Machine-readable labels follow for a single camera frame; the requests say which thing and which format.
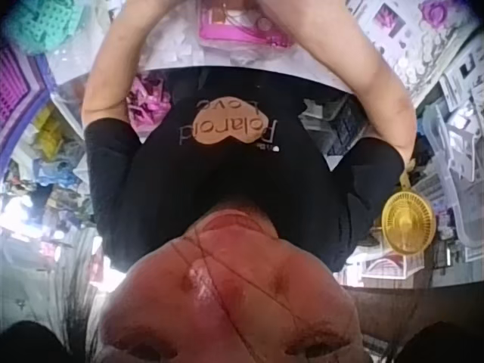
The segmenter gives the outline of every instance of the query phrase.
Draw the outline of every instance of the yellow handheld fan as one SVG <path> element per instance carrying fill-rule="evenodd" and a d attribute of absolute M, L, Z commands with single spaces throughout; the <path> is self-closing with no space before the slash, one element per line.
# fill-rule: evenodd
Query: yellow handheld fan
<path fill-rule="evenodd" d="M 413 255 L 432 242 L 436 217 L 430 203 L 410 190 L 407 170 L 400 178 L 402 191 L 392 195 L 383 208 L 381 226 L 386 242 L 397 253 Z"/>

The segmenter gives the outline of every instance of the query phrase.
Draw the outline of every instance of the teal item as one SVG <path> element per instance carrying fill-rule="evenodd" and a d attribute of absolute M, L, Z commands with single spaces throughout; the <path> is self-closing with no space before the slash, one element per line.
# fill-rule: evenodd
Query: teal item
<path fill-rule="evenodd" d="M 53 51 L 76 33 L 84 10 L 74 0 L 20 0 L 2 32 L 27 54 Z"/>

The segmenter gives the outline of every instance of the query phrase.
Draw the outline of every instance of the black t-shirt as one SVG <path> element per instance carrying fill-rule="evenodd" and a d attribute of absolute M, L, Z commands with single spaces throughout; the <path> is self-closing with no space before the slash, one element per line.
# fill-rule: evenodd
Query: black t-shirt
<path fill-rule="evenodd" d="M 363 138 L 331 172 L 297 112 L 280 90 L 231 83 L 179 101 L 144 144 L 119 120 L 89 125 L 92 201 L 113 266 L 126 271 L 218 203 L 242 199 L 339 271 L 404 164 L 386 142 Z"/>

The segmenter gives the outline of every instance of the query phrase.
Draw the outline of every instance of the person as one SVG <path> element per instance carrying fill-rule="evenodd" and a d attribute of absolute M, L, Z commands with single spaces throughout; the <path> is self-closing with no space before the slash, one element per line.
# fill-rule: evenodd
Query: person
<path fill-rule="evenodd" d="M 372 126 L 333 171 L 291 89 L 215 70 L 144 144 L 126 96 L 148 33 L 179 2 L 128 0 L 98 53 L 82 120 L 104 251 L 127 271 L 102 361 L 368 361 L 339 271 L 416 136 L 411 99 L 343 0 L 259 0 L 355 93 Z"/>

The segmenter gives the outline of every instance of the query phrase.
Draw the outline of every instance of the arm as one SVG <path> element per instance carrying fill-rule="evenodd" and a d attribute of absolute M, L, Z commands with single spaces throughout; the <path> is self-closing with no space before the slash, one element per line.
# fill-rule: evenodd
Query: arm
<path fill-rule="evenodd" d="M 128 0 L 111 26 L 88 79 L 82 105 L 84 127 L 102 118 L 129 122 L 126 96 L 150 31 L 173 0 Z"/>
<path fill-rule="evenodd" d="M 400 79 L 361 31 L 343 0 L 260 0 L 262 6 L 318 61 L 337 74 L 365 108 L 372 136 L 391 144 L 407 163 L 416 116 Z"/>

